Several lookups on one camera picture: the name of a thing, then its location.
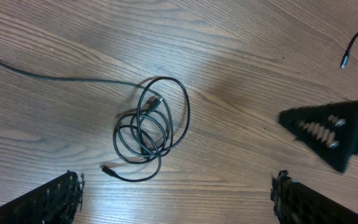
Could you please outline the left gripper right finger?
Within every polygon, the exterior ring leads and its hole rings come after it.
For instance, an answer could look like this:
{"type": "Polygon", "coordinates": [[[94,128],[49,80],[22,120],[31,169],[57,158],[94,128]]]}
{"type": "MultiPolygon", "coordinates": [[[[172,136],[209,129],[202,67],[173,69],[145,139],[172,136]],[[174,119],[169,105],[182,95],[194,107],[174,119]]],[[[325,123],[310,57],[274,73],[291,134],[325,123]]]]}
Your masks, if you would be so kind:
{"type": "Polygon", "coordinates": [[[358,213],[291,178],[287,170],[272,177],[270,199],[280,224],[358,224],[358,213]]]}

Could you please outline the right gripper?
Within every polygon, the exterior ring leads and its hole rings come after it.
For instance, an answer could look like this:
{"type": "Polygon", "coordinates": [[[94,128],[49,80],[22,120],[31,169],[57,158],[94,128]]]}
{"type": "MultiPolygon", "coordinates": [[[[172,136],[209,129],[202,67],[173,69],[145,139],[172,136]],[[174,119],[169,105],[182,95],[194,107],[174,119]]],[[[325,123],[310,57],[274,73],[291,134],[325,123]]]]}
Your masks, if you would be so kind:
{"type": "Polygon", "coordinates": [[[292,108],[278,122],[338,172],[358,156],[358,101],[292,108]]]}

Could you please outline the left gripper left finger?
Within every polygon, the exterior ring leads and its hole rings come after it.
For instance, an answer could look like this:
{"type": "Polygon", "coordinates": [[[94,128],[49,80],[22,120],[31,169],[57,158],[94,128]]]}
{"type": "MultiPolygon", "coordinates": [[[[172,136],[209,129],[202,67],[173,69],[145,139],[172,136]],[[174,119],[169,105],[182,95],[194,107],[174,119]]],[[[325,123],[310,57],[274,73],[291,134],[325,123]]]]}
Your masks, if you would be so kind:
{"type": "Polygon", "coordinates": [[[0,224],[72,224],[82,209],[84,174],[63,175],[0,206],[0,224]]]}

